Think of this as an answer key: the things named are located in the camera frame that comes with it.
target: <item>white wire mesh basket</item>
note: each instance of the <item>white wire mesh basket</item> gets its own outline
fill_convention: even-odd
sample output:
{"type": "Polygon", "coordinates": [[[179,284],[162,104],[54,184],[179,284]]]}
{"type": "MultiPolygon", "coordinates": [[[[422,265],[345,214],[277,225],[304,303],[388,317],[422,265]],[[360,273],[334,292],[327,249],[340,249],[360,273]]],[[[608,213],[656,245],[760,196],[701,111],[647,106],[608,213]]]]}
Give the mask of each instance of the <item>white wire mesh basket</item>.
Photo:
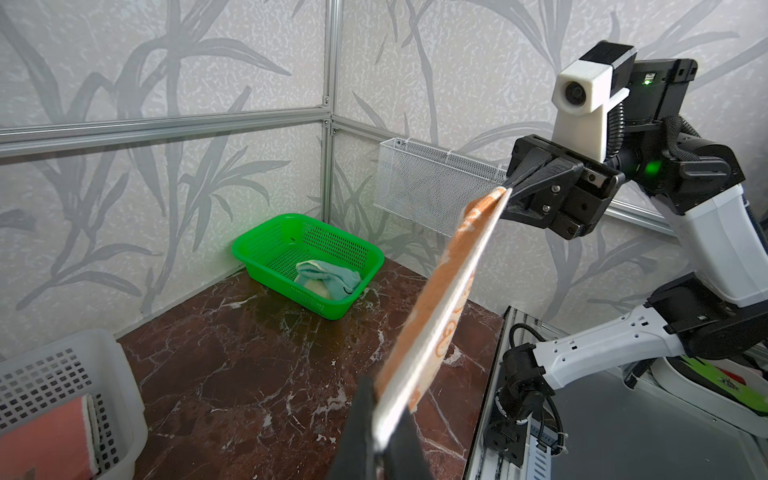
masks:
{"type": "Polygon", "coordinates": [[[98,421],[99,480],[130,480],[147,443],[131,366],[112,335],[85,330],[0,362],[0,436],[90,393],[98,421]]]}
{"type": "Polygon", "coordinates": [[[413,140],[380,145],[373,204],[448,237],[470,201],[507,179],[500,166],[413,140]]]}

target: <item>folded towel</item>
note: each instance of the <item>folded towel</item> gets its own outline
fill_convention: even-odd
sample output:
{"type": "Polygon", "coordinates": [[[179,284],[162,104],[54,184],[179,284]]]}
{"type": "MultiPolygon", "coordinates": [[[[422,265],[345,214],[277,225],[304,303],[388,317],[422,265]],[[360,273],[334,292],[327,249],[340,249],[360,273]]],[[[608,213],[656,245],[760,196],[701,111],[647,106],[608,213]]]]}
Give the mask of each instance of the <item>folded towel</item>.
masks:
{"type": "Polygon", "coordinates": [[[0,478],[88,480],[97,441],[93,398],[71,400],[0,437],[0,478]]]}
{"type": "Polygon", "coordinates": [[[344,300],[360,284],[359,273],[320,260],[297,263],[296,271],[296,283],[330,300],[344,300]]]}

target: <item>light blue towel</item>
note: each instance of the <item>light blue towel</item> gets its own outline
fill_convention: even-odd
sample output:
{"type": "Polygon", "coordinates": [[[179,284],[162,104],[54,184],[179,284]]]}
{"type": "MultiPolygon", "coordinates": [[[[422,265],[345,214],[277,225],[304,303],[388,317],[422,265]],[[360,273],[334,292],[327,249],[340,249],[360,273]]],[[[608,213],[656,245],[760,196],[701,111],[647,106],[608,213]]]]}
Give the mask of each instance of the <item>light blue towel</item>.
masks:
{"type": "Polygon", "coordinates": [[[359,273],[320,260],[297,263],[296,271],[296,283],[330,300],[344,300],[360,284],[359,273]]]}

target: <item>vertical metal post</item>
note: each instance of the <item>vertical metal post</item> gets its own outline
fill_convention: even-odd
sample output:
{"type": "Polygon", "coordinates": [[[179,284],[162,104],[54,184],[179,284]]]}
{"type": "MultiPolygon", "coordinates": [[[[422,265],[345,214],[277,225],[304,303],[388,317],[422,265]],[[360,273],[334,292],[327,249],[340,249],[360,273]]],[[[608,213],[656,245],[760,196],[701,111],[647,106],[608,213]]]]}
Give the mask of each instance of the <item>vertical metal post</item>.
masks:
{"type": "MultiPolygon", "coordinates": [[[[323,83],[323,104],[336,110],[336,78],[339,74],[339,51],[341,38],[343,0],[326,2],[326,57],[325,81],[323,83]]],[[[322,193],[320,196],[321,220],[331,221],[331,189],[333,187],[333,125],[331,120],[323,122],[322,147],[322,193]]]]}

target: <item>leaf pattern wallpaper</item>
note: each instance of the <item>leaf pattern wallpaper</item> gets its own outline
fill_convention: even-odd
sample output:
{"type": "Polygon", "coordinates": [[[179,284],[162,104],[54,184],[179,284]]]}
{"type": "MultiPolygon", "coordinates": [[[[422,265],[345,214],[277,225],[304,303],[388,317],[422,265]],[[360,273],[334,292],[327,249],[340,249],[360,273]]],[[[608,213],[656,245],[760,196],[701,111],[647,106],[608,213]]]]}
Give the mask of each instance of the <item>leaf pattern wallpaper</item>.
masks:
{"type": "MultiPolygon", "coordinates": [[[[757,86],[768,74],[765,18],[768,5],[757,0],[347,2],[336,113],[506,165],[516,138],[551,134],[555,76],[597,41],[636,45],[639,58],[692,57],[700,73],[682,114],[733,148],[762,215],[768,102],[757,86]]],[[[372,205],[376,142],[341,133],[335,149],[333,222],[429,275],[446,239],[372,205]]],[[[652,209],[633,184],[620,198],[652,209]]],[[[471,298],[575,332],[625,313],[688,271],[673,237],[614,218],[571,242],[502,222],[471,298]]]]}
{"type": "MultiPolygon", "coordinates": [[[[0,5],[0,62],[10,66],[0,77],[0,98],[12,106],[4,121],[57,124],[319,104],[322,0],[102,6],[99,18],[74,5],[0,5]],[[41,17],[45,22],[33,21],[41,17]],[[159,30],[158,19],[164,20],[159,30]],[[83,40],[81,22],[97,20],[83,40]],[[86,55],[81,48],[110,44],[104,41],[114,38],[110,25],[135,30],[111,44],[121,53],[86,55]],[[280,30],[295,35],[275,38],[280,30]],[[238,33],[244,40],[232,37],[238,33]],[[129,43],[132,35],[148,38],[129,43]],[[65,42],[45,41],[57,39],[65,42]],[[251,46],[259,43],[268,53],[251,46]],[[92,62],[80,65],[75,57],[92,62]],[[14,73],[17,64],[22,68],[14,73]]],[[[319,196],[319,132],[318,124],[225,132],[40,154],[3,166],[0,354],[96,326],[118,333],[232,273],[235,237],[274,215],[311,208],[296,192],[319,196]]]]}

